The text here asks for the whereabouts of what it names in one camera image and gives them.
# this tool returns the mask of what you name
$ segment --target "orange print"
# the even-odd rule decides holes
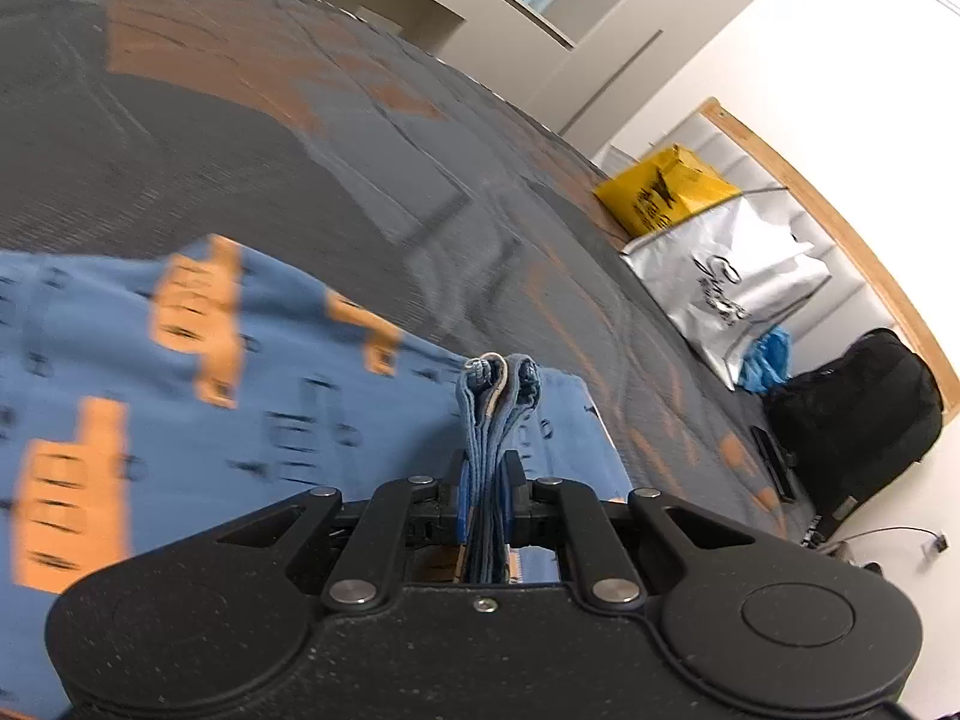
[[[680,486],[680,482],[677,481],[677,477],[673,475],[673,471],[670,470],[670,466],[664,462],[664,458],[661,458],[661,455],[658,451],[656,451],[654,445],[648,442],[646,437],[635,428],[628,428],[627,432],[630,436],[630,440],[634,443],[637,449],[639,449],[646,456],[647,460],[654,464],[654,467],[659,472],[659,475],[661,475],[661,477],[664,479],[664,482],[666,482],[670,493],[673,493],[678,498],[685,498],[685,495],[683,494],[683,488]]]
[[[27,446],[13,511],[13,581],[60,593],[128,557],[124,490],[127,406],[80,401],[78,440]]]
[[[35,718],[23,712],[14,712],[12,709],[2,709],[0,707],[0,720],[35,720]]]
[[[200,355],[197,397],[232,409],[243,367],[237,322],[241,253],[236,242],[211,235],[210,258],[170,258],[154,294],[150,337],[164,348]]]
[[[364,367],[380,376],[397,372],[397,348],[403,331],[334,290],[326,291],[326,313],[335,322],[344,322],[370,330],[363,346]]]

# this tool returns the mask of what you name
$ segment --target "black bag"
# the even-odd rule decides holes
[[[925,455],[943,427],[933,373],[886,328],[871,330],[843,357],[773,389],[764,406],[825,538]]]

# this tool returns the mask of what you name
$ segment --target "blue fabric with orange print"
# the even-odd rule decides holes
[[[64,710],[43,622],[86,573],[312,485],[442,475],[465,362],[219,236],[163,261],[0,253],[0,713]],[[539,382],[500,447],[626,495],[583,381]]]

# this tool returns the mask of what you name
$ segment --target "bed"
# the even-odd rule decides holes
[[[760,402],[618,257],[606,176],[459,71],[317,0],[0,0],[0,90],[2,247],[142,259],[219,233],[454,352],[579,374],[636,485],[805,531],[752,443]]]

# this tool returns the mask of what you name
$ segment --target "denim fabric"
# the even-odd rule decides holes
[[[470,467],[470,524],[464,581],[504,581],[506,539],[500,474],[504,440],[517,421],[536,408],[541,382],[526,355],[505,360],[496,353],[467,361],[457,385]]]
[[[234,319],[244,346],[233,408],[198,396],[199,354],[161,346],[151,334],[155,295],[172,258],[0,252],[0,714],[16,707],[44,720],[66,706],[43,646],[54,594],[16,584],[22,574],[11,555],[23,543],[17,527],[43,519],[32,514],[43,496],[26,493],[25,484],[63,471],[35,466],[37,442],[79,453],[83,403],[90,398],[124,409],[122,483],[113,487],[120,490],[121,536],[130,554],[314,485],[332,485],[356,500],[388,480],[440,477],[465,448],[475,512],[470,566],[493,578],[502,575],[504,545],[491,479],[507,448],[520,451],[531,476],[579,478],[602,497],[629,490],[576,376],[538,368],[523,355],[468,361],[385,328],[371,314],[366,324],[354,324],[350,317],[360,309],[348,302],[338,319],[323,283],[237,248],[242,274]],[[184,255],[203,263],[212,249],[201,241]],[[371,370],[377,333],[395,343],[389,373]],[[64,568],[76,572],[71,579],[94,567],[77,555],[58,557],[77,564]],[[550,560],[523,571],[527,581],[555,576]]]

